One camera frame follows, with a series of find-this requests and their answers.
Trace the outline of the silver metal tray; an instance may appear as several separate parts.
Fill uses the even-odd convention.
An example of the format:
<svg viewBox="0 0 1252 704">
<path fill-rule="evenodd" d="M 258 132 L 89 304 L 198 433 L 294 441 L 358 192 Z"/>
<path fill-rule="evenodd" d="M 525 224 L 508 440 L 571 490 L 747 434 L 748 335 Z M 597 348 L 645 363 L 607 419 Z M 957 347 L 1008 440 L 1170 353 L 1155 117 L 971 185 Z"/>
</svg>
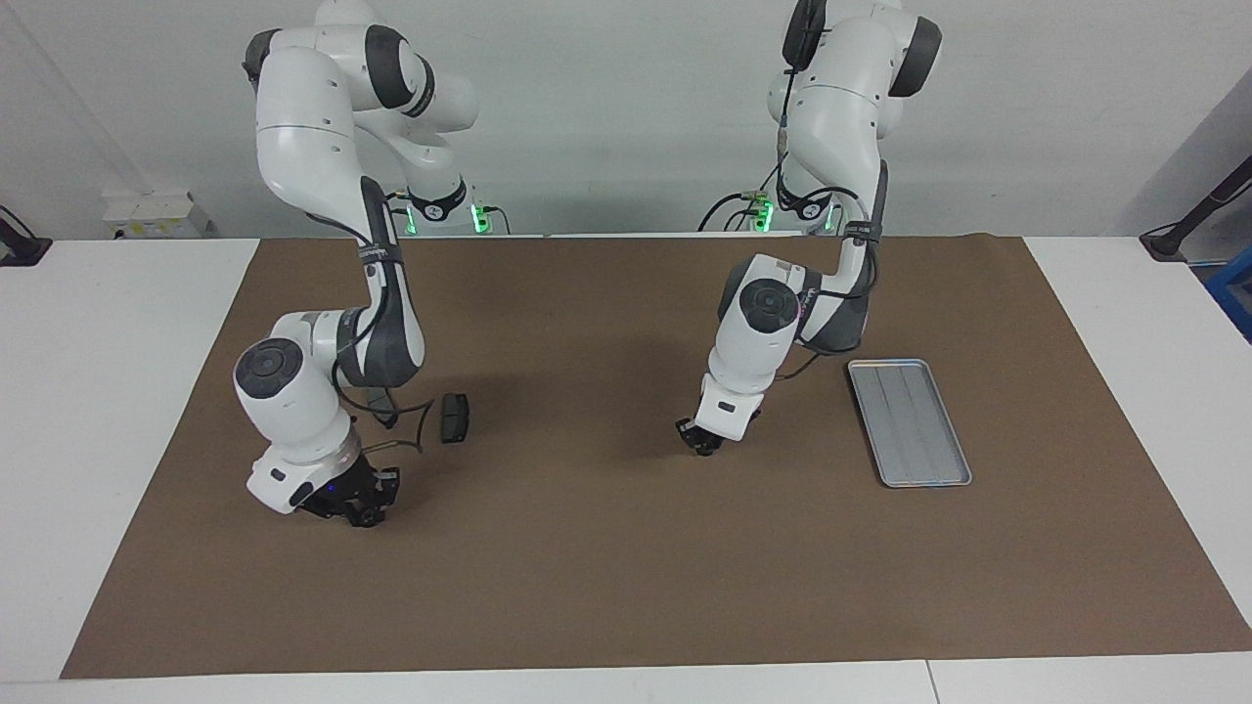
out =
<svg viewBox="0 0 1252 704">
<path fill-rule="evenodd" d="M 861 358 L 846 370 L 881 485 L 970 485 L 973 472 L 924 360 Z"/>
</svg>

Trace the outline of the brown table mat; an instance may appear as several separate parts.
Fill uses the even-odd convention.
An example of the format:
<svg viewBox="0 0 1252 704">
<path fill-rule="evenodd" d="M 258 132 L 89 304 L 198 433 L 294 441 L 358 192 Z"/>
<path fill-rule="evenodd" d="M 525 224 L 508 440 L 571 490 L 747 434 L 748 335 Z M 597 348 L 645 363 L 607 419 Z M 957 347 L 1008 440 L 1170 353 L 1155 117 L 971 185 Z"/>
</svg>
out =
<svg viewBox="0 0 1252 704">
<path fill-rule="evenodd" d="M 699 458 L 727 272 L 833 241 L 407 241 L 424 370 L 470 437 L 376 455 L 372 529 L 245 490 L 235 360 L 363 298 L 344 241 L 258 247 L 66 678 L 1252 650 L 1252 628 L 1017 238 L 890 238 L 858 358 L 926 361 L 973 481 L 881 486 L 845 361 Z"/>
</svg>

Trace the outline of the white box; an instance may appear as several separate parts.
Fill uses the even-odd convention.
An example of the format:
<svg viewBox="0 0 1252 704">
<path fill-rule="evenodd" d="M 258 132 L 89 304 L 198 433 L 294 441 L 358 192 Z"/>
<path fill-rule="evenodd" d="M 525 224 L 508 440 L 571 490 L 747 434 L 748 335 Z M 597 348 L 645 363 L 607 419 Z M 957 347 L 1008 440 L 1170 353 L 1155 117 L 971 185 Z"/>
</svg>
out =
<svg viewBox="0 0 1252 704">
<path fill-rule="evenodd" d="M 217 225 L 192 193 L 170 195 L 111 195 L 101 218 L 106 238 L 210 238 Z"/>
</svg>

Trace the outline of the black angled stand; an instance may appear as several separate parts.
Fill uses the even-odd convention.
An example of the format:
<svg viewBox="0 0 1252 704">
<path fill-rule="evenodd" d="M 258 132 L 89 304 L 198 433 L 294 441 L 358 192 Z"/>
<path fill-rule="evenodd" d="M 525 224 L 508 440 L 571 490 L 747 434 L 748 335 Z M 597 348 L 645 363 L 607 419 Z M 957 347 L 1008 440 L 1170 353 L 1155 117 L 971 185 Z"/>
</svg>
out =
<svg viewBox="0 0 1252 704">
<path fill-rule="evenodd" d="M 1238 200 L 1249 189 L 1252 189 L 1252 154 L 1244 157 L 1244 160 L 1239 162 L 1233 172 L 1227 174 L 1224 179 L 1203 197 L 1203 200 L 1198 202 L 1198 205 L 1194 205 L 1179 220 L 1141 233 L 1141 246 L 1144 246 L 1146 252 L 1154 261 L 1184 262 L 1186 259 L 1181 254 L 1181 248 L 1186 238 L 1192 236 L 1194 229 L 1216 212 L 1233 204 L 1234 200 Z"/>
</svg>

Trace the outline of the blue crate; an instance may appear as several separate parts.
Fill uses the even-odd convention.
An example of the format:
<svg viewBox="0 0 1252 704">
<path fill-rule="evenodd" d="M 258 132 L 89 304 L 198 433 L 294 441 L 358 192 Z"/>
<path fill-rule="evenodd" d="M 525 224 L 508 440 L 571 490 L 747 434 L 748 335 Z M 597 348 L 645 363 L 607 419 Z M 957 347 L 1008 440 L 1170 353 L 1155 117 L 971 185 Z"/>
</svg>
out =
<svg viewBox="0 0 1252 704">
<path fill-rule="evenodd" d="M 1252 246 L 1219 266 L 1204 282 L 1204 289 L 1252 344 Z"/>
</svg>

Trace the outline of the black clamp mount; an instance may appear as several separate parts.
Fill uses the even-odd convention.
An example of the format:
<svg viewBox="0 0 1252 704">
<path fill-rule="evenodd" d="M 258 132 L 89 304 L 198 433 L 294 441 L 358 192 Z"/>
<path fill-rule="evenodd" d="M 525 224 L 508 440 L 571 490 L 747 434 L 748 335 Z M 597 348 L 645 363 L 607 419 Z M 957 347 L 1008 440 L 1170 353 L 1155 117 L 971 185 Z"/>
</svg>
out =
<svg viewBox="0 0 1252 704">
<path fill-rule="evenodd" d="M 38 266 L 54 241 L 35 236 L 13 209 L 0 204 L 0 243 L 8 249 L 0 257 L 0 268 L 26 268 Z"/>
</svg>

